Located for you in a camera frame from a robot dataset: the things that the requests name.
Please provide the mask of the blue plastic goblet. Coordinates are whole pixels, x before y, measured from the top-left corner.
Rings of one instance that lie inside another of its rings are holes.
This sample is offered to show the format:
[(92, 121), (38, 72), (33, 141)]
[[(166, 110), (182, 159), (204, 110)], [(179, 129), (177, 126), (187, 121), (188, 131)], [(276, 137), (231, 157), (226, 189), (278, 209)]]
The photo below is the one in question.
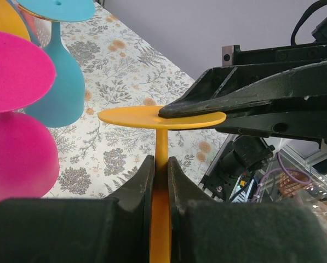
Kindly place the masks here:
[(92, 1), (24, 0), (20, 7), (34, 16), (51, 21), (51, 39), (43, 50), (51, 58), (56, 77), (50, 91), (25, 107), (24, 112), (46, 127), (59, 128), (77, 121), (84, 110), (85, 83), (79, 64), (61, 41), (61, 22), (80, 22), (95, 14)]

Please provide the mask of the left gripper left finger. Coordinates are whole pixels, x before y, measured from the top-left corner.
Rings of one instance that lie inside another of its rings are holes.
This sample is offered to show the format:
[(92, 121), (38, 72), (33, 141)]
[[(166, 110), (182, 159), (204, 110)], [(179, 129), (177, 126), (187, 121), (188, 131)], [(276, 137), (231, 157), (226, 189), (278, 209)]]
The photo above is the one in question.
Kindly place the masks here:
[(103, 199), (0, 202), (0, 262), (148, 262), (154, 166)]

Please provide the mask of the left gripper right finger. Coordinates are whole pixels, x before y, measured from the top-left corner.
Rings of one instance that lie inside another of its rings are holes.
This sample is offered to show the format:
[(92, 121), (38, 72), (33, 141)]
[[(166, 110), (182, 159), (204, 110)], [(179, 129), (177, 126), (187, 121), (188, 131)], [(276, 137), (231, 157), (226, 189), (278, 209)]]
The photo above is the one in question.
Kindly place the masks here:
[(172, 262), (327, 262), (327, 235), (303, 205), (217, 202), (175, 157), (168, 186)]

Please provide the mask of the magenta plastic goblet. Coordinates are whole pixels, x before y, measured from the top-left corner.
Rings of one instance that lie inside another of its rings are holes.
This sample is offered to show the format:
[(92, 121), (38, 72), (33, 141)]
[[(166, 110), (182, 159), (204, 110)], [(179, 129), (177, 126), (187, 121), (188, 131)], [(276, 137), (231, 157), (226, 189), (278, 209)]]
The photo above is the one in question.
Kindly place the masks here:
[(0, 201), (43, 197), (59, 176), (53, 136), (21, 112), (45, 96), (55, 77), (55, 66), (40, 47), (0, 31)]

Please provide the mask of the yellow plastic goblet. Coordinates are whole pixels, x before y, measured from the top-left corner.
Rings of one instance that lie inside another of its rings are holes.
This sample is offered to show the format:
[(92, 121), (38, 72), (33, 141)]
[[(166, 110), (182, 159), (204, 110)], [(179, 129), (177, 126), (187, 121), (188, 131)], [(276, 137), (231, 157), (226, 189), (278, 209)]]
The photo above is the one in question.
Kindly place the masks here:
[(162, 118), (161, 106), (118, 107), (97, 114), (99, 120), (123, 127), (156, 131), (155, 175), (151, 197), (150, 262), (170, 262), (171, 217), (168, 190), (168, 131), (211, 127), (226, 120), (223, 112), (193, 117)]
[(17, 11), (5, 0), (0, 0), (0, 31), (30, 41), (30, 35)]

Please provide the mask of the white plastic basket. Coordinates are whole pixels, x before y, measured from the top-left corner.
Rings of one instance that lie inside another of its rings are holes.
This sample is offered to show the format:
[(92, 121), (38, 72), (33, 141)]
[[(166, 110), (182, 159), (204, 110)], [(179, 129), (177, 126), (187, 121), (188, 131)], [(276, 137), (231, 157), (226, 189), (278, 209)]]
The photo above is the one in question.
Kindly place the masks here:
[(32, 16), (25, 11), (22, 11), (22, 15), (38, 39), (40, 46), (46, 47), (51, 39), (51, 22)]

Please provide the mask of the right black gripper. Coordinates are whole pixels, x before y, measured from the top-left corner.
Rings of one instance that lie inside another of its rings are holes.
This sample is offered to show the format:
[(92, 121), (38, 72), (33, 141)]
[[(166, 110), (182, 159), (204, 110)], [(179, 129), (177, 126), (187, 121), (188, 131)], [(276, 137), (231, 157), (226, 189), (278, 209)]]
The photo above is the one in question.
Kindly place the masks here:
[(227, 118), (218, 132), (276, 137), (292, 141), (327, 140), (327, 17), (299, 44), (299, 29), (327, 1), (315, 1), (296, 23), (290, 45), (241, 50), (222, 49), (225, 67), (206, 70), (182, 97), (159, 110), (177, 118), (221, 111)]

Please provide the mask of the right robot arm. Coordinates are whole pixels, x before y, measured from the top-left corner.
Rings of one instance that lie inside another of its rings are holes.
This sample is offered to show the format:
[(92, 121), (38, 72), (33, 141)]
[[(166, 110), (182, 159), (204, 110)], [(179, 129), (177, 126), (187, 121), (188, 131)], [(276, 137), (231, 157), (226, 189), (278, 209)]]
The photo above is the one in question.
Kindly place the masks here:
[(312, 32), (314, 42), (242, 51), (224, 46), (222, 66), (206, 70), (176, 101), (159, 111), (163, 118), (223, 112), (215, 128), (236, 135), (214, 159), (203, 188), (223, 201), (234, 198), (241, 175), (254, 176), (273, 156), (276, 137), (327, 141), (327, 17)]

